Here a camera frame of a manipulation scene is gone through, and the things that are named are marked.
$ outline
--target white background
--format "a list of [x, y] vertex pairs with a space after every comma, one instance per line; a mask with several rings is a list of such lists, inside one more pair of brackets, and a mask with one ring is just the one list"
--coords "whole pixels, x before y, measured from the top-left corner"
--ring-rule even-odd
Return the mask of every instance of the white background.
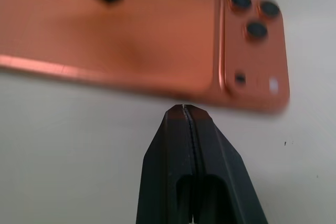
[[[336, 0], [277, 1], [288, 110], [200, 107], [242, 155], [269, 223], [333, 224]], [[175, 103], [0, 73], [0, 222], [135, 223], [142, 158]]]

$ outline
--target orange phone case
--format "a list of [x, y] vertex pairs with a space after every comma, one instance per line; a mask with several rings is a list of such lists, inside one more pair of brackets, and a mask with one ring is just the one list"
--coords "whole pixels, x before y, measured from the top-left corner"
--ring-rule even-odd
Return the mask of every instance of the orange phone case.
[[262, 1], [0, 0], [0, 66], [276, 112], [289, 100], [284, 27]]

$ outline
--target copper-colored metal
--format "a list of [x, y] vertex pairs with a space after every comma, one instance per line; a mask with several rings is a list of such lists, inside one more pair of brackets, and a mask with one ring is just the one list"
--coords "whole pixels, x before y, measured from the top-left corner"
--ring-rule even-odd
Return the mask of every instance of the copper-colored metal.
[[246, 40], [258, 2], [237, 15], [228, 0], [0, 0], [0, 66], [279, 111], [289, 99], [282, 17], [262, 42]]

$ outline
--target white surface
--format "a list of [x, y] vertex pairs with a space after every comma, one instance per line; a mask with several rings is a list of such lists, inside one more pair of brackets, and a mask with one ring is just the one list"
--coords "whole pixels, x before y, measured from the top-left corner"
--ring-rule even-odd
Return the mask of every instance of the white surface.
[[[336, 2], [277, 1], [288, 110], [201, 108], [242, 155], [270, 224], [336, 223]], [[142, 158], [175, 103], [1, 73], [0, 223], [135, 223]]]

